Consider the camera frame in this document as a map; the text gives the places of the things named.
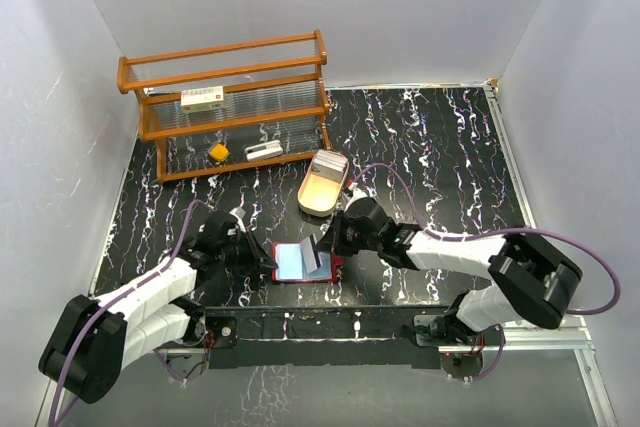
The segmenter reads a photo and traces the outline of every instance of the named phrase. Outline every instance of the gray floor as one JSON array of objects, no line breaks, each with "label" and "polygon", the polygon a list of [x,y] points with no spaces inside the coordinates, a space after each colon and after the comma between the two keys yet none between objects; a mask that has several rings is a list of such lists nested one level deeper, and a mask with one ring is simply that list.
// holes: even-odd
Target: gray floor
[{"label": "gray floor", "polygon": [[[488,353],[489,362],[493,353]],[[507,351],[470,386],[408,367],[209,370],[186,388],[147,355],[71,426],[595,426],[573,351]]]}]

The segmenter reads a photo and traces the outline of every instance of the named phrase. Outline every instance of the white wall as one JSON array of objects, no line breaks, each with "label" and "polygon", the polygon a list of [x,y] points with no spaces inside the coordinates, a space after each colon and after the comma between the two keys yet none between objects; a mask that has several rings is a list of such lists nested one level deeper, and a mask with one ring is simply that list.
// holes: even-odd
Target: white wall
[{"label": "white wall", "polygon": [[[622,426],[640,407],[640,0],[543,0],[500,82],[509,138],[541,226],[597,248],[618,271],[622,300],[588,319]],[[608,300],[597,267],[577,307]]]},{"label": "white wall", "polygon": [[38,360],[101,255],[137,110],[92,0],[0,0],[0,417],[33,425]]},{"label": "white wall", "polygon": [[311,32],[328,85],[500,76],[540,0],[95,0],[125,55]]}]

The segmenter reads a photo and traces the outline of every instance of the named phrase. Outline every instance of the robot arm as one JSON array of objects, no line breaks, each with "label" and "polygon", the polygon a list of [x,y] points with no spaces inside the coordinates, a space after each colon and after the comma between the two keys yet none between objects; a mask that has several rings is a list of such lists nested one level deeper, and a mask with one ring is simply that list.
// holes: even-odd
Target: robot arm
[{"label": "robot arm", "polygon": [[436,240],[415,224],[396,223],[375,200],[358,195],[334,215],[317,249],[342,256],[372,250],[393,267],[492,280],[495,284],[485,289],[462,293],[422,332],[465,343],[493,325],[520,319],[558,328],[582,278],[578,266],[540,235]]},{"label": "robot arm", "polygon": [[[79,295],[65,307],[38,368],[56,382],[71,345],[88,320],[122,292],[134,292],[106,311],[83,339],[64,387],[86,403],[100,400],[131,362],[167,342],[197,342],[196,326],[204,310],[186,294],[216,271],[234,268],[241,275],[277,267],[242,222],[244,212],[213,212],[202,232],[183,244],[168,269],[157,267],[119,289],[95,299]],[[153,280],[144,282],[145,278]]]}]

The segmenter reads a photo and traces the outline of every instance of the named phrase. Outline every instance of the marble tabletop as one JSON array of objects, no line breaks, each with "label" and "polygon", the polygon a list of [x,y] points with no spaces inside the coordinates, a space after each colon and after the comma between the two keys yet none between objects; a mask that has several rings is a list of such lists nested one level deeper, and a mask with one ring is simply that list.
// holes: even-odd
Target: marble tabletop
[{"label": "marble tabletop", "polygon": [[[523,224],[516,193],[482,88],[333,90],[327,127],[351,172],[373,162],[396,169],[432,228],[477,233]],[[116,209],[95,293],[155,267],[173,248],[193,199],[219,210],[242,206],[265,250],[274,242],[321,235],[329,219],[300,211],[297,192],[308,162],[180,182],[155,181],[155,147],[138,142]],[[361,182],[396,220],[412,221],[409,203],[386,171]],[[196,231],[207,212],[196,209]],[[267,276],[220,272],[194,298],[206,307],[357,307],[448,305],[464,289],[487,283],[464,274],[385,267],[370,252],[347,259],[333,283],[273,284]]]}]

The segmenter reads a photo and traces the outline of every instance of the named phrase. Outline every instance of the wooden shelf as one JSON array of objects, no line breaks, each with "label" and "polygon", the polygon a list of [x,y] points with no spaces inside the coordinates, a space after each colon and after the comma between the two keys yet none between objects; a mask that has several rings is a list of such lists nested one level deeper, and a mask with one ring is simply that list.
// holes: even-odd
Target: wooden shelf
[{"label": "wooden shelf", "polygon": [[[324,41],[316,30],[134,59],[121,57],[117,84],[123,94],[133,91],[136,95],[139,135],[155,142],[157,178],[163,182],[304,160],[318,149],[329,149],[325,126],[329,101],[322,82],[326,63]],[[293,69],[295,75],[281,77],[284,69]],[[267,78],[254,80],[251,73]],[[210,79],[217,80],[203,85]],[[182,111],[181,91],[211,85],[223,86],[225,107]],[[266,138],[264,132],[269,129],[273,133]],[[275,138],[283,143],[282,156],[246,161],[246,147]],[[221,165],[214,165],[207,154],[217,143],[231,152]]]}]

